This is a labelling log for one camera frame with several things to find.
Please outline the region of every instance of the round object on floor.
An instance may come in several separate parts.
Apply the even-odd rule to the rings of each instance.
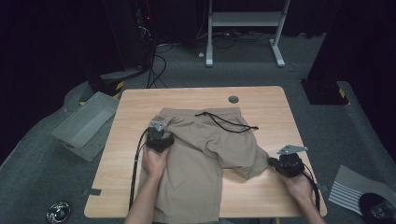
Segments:
[[[67,202],[58,202],[53,204],[46,215],[47,223],[56,224],[64,222],[70,214],[71,207]]]
[[[385,198],[365,193],[359,199],[361,214],[370,224],[395,224],[396,208]]]

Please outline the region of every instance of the khaki shorts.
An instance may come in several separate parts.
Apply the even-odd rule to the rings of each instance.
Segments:
[[[166,132],[175,137],[159,186],[154,222],[219,221],[222,169],[234,169],[250,179],[268,166],[268,154],[257,145],[238,107],[164,108],[153,120],[166,124]],[[141,184],[146,176],[142,169]]]

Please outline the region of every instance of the metal bracket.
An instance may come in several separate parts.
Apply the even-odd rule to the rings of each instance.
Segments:
[[[280,149],[277,154],[281,154],[281,155],[289,155],[289,154],[293,154],[293,153],[297,153],[297,152],[302,152],[302,151],[307,151],[308,148],[307,147],[297,147],[297,146],[292,146],[292,145],[287,145],[285,147],[282,147],[282,149]]]
[[[153,128],[155,128],[155,130],[157,130],[158,132],[161,132],[163,129],[165,129],[166,124],[160,123],[158,121],[152,121],[150,123],[152,125]]]

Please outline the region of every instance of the table leg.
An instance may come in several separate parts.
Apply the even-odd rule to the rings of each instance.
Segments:
[[[279,18],[279,23],[276,28],[276,36],[275,39],[270,39],[271,48],[274,52],[276,63],[278,67],[285,67],[285,62],[283,61],[282,54],[280,53],[279,47],[277,44],[279,43],[280,35],[282,34],[283,25],[286,20],[286,16],[288,15],[290,0],[286,0],[285,6],[283,7],[282,13]]]
[[[213,65],[213,43],[212,43],[212,0],[209,0],[209,11],[207,19],[207,46],[206,46],[206,67]]]

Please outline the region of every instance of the human hand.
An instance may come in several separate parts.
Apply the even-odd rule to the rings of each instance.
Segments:
[[[285,177],[281,176],[282,180],[288,187],[289,194],[297,202],[306,202],[308,200],[312,201],[312,186],[308,178],[303,174],[297,175],[295,177]]]
[[[154,149],[144,146],[143,148],[143,168],[148,172],[148,176],[161,178],[165,169],[169,148],[163,153],[157,153]]]

